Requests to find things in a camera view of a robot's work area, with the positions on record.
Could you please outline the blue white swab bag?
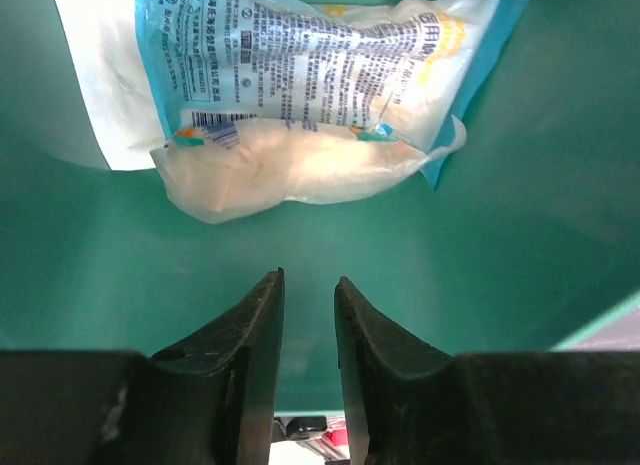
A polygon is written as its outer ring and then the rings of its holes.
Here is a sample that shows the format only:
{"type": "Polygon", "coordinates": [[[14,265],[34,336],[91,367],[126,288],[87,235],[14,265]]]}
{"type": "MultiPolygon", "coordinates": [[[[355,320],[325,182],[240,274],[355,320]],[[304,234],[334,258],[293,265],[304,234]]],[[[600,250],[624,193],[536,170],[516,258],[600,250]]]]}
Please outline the blue white swab bag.
{"type": "Polygon", "coordinates": [[[107,166],[250,118],[443,146],[529,0],[54,0],[107,166]]]}

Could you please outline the beige gauze roll pack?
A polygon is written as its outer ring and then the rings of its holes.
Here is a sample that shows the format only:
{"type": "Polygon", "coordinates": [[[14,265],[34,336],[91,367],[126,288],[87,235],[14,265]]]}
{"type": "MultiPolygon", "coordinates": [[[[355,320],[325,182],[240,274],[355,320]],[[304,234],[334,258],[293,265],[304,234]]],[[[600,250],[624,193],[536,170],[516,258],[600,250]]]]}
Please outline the beige gauze roll pack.
{"type": "Polygon", "coordinates": [[[222,223],[285,201],[373,196],[462,148],[466,128],[460,119],[452,128],[443,146],[423,151],[353,127],[250,118],[182,128],[150,156],[179,209],[222,223]]]}

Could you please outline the teal plastic medicine box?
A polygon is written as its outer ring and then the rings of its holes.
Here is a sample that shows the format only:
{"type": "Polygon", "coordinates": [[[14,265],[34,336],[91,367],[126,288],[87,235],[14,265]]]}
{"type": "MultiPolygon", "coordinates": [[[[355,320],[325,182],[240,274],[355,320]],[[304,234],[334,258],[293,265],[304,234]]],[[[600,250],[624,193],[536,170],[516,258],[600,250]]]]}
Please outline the teal plastic medicine box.
{"type": "Polygon", "coordinates": [[[333,206],[222,225],[103,167],[54,0],[1,0],[1,345],[151,354],[286,274],[277,410],[338,410],[348,277],[448,353],[639,345],[639,0],[531,0],[467,145],[333,206]]]}

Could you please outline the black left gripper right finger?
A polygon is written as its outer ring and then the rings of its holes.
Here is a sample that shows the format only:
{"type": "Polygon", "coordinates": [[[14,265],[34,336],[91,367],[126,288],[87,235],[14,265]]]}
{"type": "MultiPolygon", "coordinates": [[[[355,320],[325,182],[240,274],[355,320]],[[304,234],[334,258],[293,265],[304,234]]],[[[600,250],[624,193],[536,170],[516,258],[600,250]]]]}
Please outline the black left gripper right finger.
{"type": "Polygon", "coordinates": [[[334,293],[355,464],[635,464],[635,352],[450,356],[347,278],[334,293]]]}

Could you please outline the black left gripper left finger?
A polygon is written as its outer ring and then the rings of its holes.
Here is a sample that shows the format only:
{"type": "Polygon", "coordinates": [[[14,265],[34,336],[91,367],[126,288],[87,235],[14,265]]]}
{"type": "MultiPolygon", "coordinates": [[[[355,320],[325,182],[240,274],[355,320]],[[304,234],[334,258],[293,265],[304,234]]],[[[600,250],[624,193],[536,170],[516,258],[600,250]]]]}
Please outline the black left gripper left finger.
{"type": "Polygon", "coordinates": [[[282,270],[150,357],[5,351],[5,464],[265,464],[285,302],[282,270]]]}

